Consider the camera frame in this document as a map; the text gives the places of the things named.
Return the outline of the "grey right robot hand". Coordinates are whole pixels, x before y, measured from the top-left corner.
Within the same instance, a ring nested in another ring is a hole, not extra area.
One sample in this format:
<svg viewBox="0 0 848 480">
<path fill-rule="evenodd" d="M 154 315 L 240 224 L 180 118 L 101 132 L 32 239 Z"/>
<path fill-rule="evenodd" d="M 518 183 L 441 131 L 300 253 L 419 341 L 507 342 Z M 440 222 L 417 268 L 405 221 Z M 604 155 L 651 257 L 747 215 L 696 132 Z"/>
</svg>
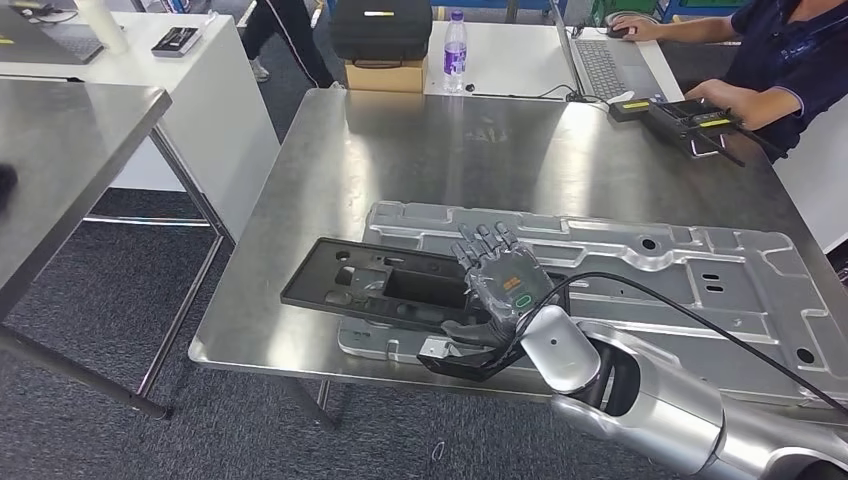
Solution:
<svg viewBox="0 0 848 480">
<path fill-rule="evenodd" d="M 460 224 L 457 230 L 461 239 L 451 251 L 465 271 L 469 292 L 481 301 L 490 319 L 476 325 L 447 320 L 441 328 L 462 343 L 503 347 L 515 337 L 522 317 L 551 292 L 554 283 L 531 248 L 505 223 L 480 224 L 474 229 Z"/>
</svg>

